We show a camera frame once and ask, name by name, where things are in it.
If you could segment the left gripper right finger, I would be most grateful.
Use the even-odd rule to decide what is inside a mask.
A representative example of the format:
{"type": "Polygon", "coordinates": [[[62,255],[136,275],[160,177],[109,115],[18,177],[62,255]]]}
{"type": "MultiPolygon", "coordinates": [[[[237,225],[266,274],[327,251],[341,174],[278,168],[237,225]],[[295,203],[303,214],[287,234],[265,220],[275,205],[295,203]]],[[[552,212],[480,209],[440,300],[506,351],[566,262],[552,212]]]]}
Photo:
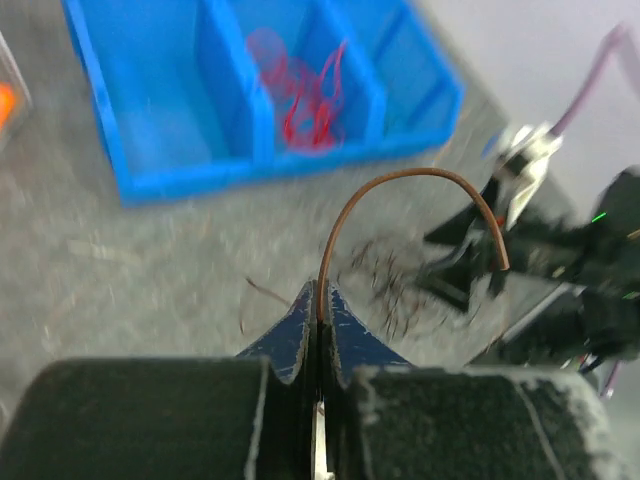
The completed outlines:
{"type": "Polygon", "coordinates": [[[326,455],[338,479],[635,479],[592,386],[567,369],[419,368],[335,287],[323,340],[326,455]]]}

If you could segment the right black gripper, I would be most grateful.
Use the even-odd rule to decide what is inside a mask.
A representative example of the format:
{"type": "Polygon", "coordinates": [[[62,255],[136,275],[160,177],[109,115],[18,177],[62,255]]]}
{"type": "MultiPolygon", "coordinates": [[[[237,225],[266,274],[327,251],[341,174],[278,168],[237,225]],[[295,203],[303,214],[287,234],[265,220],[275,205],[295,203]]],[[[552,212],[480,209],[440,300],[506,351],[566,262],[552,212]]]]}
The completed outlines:
{"type": "Polygon", "coordinates": [[[424,241],[437,246],[450,246],[451,252],[422,266],[422,289],[435,295],[457,310],[470,307],[474,283],[490,277],[488,292],[493,298],[503,292],[507,275],[528,275],[527,254],[530,249],[522,238],[507,228],[511,207],[521,182],[515,178],[490,177],[481,192],[491,208],[498,230],[503,234],[510,268],[499,265],[490,227],[480,208],[470,204],[449,220],[424,235],[424,241]]]}

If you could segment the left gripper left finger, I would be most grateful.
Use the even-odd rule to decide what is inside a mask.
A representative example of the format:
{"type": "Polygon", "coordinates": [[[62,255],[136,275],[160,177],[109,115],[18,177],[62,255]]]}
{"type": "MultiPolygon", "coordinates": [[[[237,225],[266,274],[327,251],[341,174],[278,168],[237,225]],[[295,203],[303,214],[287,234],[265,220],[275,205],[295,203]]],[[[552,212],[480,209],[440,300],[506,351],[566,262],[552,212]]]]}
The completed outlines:
{"type": "Polygon", "coordinates": [[[69,358],[26,388],[5,479],[310,479],[316,286],[233,357],[69,358]]]}

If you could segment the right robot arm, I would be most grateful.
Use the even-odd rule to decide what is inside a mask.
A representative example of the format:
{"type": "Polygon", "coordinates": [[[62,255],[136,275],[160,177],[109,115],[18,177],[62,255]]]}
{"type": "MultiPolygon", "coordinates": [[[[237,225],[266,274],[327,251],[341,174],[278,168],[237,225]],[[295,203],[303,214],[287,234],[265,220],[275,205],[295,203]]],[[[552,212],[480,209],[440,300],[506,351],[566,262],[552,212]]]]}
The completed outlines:
{"type": "MultiPolygon", "coordinates": [[[[633,360],[639,355],[639,171],[622,171],[603,192],[594,217],[581,226],[547,222],[531,208],[502,232],[511,272],[569,285],[521,330],[490,348],[512,365],[561,365],[591,356],[633,360]]],[[[446,257],[421,266],[416,285],[467,312],[473,284],[489,277],[503,292],[491,230],[471,204],[424,237],[449,246],[446,257]]]]}

